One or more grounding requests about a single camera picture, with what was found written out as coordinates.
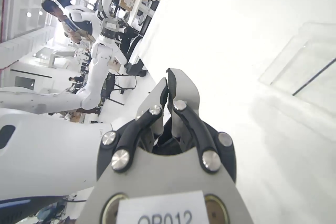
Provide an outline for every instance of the black stand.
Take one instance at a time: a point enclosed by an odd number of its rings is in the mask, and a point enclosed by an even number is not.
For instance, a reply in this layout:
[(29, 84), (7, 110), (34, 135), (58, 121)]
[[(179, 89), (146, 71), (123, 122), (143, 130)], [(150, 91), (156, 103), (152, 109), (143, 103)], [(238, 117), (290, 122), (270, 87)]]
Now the black stand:
[(109, 96), (110, 94), (112, 93), (112, 91), (120, 91), (120, 94), (124, 94), (124, 92), (126, 90), (133, 90), (135, 87), (127, 87), (127, 88), (124, 88), (124, 87), (121, 87), (119, 85), (116, 85), (116, 78), (115, 77), (124, 77), (124, 76), (129, 76), (129, 75), (115, 75), (115, 74), (109, 74), (109, 78), (106, 80), (106, 90), (104, 92), (104, 95), (103, 98), (105, 98), (106, 100), (110, 100), (112, 102), (115, 102), (119, 105), (122, 105), (124, 106), (125, 104), (123, 103), (120, 103), (116, 100), (113, 100), (111, 99)]

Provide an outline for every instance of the label sticker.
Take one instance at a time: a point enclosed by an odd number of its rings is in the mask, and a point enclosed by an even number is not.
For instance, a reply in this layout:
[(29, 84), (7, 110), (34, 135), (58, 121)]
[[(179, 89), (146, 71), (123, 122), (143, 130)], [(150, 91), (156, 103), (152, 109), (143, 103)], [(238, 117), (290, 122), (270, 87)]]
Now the label sticker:
[(112, 23), (106, 23), (106, 27), (112, 28), (112, 29), (116, 29), (117, 25), (116, 24), (112, 24)]
[(117, 224), (209, 224), (202, 191), (121, 200)]

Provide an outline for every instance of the window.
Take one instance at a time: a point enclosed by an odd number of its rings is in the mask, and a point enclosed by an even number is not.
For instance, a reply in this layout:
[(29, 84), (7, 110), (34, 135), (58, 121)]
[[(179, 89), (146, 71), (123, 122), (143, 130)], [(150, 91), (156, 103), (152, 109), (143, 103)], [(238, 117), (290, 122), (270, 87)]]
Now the window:
[(29, 78), (24, 78), (24, 77), (19, 77), (19, 76), (15, 77), (14, 86), (24, 87), (30, 90), (34, 90), (34, 85), (35, 85), (34, 79), (29, 79)]

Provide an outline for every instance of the humanoid robot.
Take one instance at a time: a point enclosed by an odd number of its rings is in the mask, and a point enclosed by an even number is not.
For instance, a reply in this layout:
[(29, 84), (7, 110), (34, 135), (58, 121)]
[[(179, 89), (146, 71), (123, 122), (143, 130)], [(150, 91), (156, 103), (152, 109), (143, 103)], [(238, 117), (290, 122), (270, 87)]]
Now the humanoid robot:
[(0, 88), (0, 108), (24, 110), (35, 114), (59, 112), (83, 108), (91, 110), (101, 100), (101, 89), (109, 70), (109, 62), (118, 60), (126, 69), (126, 74), (145, 76), (146, 68), (138, 56), (138, 47), (142, 36), (136, 36), (127, 54), (124, 54), (116, 38), (117, 32), (123, 32), (119, 19), (109, 16), (112, 0), (102, 0), (102, 8), (96, 12), (81, 6), (67, 6), (68, 16), (74, 21), (91, 21), (96, 42), (91, 48), (91, 64), (86, 85), (76, 94), (39, 94), (22, 87)]
[(127, 74), (145, 76), (147, 70), (138, 55), (138, 47), (143, 37), (136, 36), (126, 54), (120, 50), (120, 39), (117, 34), (124, 32), (126, 23), (122, 19), (110, 15), (109, 8), (112, 1), (101, 0), (99, 9), (96, 12), (81, 6), (67, 6), (65, 7), (65, 12), (73, 21), (91, 22), (92, 36), (96, 39), (95, 44), (92, 46), (92, 58), (98, 58), (98, 62), (102, 63), (99, 58), (101, 58), (100, 53), (103, 53), (103, 56), (108, 55), (112, 60), (115, 58), (121, 65), (124, 65)]
[[(97, 180), (78, 224), (125, 223), (119, 201), (196, 190), (210, 224), (252, 224), (235, 187), (232, 138), (200, 119), (198, 90), (186, 74), (167, 72), (134, 119), (114, 129), (0, 109), (0, 223), (16, 223)], [(163, 124), (167, 102), (171, 117)], [(138, 223), (181, 223), (180, 216), (158, 220)]]

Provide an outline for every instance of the white robot body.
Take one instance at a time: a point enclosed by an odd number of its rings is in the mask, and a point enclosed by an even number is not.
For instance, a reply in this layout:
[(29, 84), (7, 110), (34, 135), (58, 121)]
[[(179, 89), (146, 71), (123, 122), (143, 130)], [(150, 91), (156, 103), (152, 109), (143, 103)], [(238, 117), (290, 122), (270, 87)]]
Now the white robot body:
[(0, 108), (24, 110), (35, 114), (75, 110), (81, 97), (71, 93), (38, 94), (23, 87), (0, 88)]
[(29, 112), (0, 109), (0, 200), (62, 196), (95, 185), (97, 155), (110, 124), (77, 124)]

